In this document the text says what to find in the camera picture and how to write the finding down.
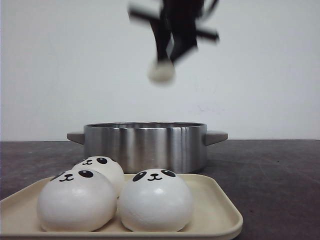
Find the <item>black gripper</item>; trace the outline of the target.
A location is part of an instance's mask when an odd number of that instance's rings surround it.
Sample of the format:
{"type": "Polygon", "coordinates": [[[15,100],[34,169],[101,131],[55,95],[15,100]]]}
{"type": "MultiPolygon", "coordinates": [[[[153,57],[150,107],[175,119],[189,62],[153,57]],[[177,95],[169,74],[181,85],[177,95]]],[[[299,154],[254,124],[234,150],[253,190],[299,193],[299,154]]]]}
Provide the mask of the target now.
{"type": "Polygon", "coordinates": [[[131,18],[150,22],[154,35],[157,62],[171,62],[173,65],[192,48],[197,47],[197,37],[213,42],[220,40],[217,31],[197,28],[198,21],[204,21],[214,12],[217,0],[205,7],[203,0],[164,0],[157,17],[150,11],[136,5],[128,7],[131,18]]]}

